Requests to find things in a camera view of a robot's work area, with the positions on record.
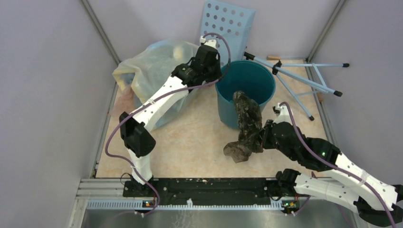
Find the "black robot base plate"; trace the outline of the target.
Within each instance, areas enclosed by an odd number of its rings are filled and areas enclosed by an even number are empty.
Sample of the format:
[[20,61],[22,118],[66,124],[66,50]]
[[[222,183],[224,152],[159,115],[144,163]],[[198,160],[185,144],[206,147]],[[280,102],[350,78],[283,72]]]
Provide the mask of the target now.
[[300,195],[282,191],[274,178],[156,178],[141,185],[124,184],[123,197],[148,198],[149,206],[268,206],[289,205]]

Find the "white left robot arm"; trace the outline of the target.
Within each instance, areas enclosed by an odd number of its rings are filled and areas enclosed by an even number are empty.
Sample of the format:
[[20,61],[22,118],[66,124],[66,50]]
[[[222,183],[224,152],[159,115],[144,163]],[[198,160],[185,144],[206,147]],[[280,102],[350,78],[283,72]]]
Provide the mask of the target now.
[[151,131],[162,116],[192,90],[210,86],[222,78],[221,59],[214,39],[205,41],[188,63],[178,65],[161,88],[144,105],[120,116],[120,136],[128,149],[134,190],[140,196],[152,192],[150,158],[156,146]]

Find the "dark grey trash bag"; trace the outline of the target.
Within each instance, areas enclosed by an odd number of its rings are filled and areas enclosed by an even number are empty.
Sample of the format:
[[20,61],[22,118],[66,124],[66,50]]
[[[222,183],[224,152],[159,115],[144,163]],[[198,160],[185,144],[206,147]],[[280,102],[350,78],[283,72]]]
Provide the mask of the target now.
[[223,153],[235,163],[246,162],[253,153],[262,153],[260,132],[263,130],[259,104],[243,91],[233,94],[233,102],[238,115],[239,135],[235,142],[227,143]]

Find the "translucent white plastic bag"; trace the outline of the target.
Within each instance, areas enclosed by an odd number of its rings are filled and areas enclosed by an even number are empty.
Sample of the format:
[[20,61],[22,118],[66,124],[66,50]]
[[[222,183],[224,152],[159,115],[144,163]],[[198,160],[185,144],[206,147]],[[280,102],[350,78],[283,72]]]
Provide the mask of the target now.
[[197,49],[187,41],[162,40],[121,62],[112,76],[121,90],[130,88],[134,92],[134,106],[138,107],[162,87],[176,66],[194,57]]

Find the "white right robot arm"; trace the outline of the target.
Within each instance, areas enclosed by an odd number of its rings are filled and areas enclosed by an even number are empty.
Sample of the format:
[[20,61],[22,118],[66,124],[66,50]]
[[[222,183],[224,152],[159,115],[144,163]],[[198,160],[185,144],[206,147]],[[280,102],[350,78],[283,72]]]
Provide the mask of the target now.
[[301,166],[322,172],[338,183],[325,183],[302,173],[279,171],[279,191],[285,196],[304,194],[340,205],[375,226],[395,227],[403,221],[403,186],[389,185],[355,165],[327,140],[305,137],[290,122],[268,120],[261,133],[265,149],[277,149]]

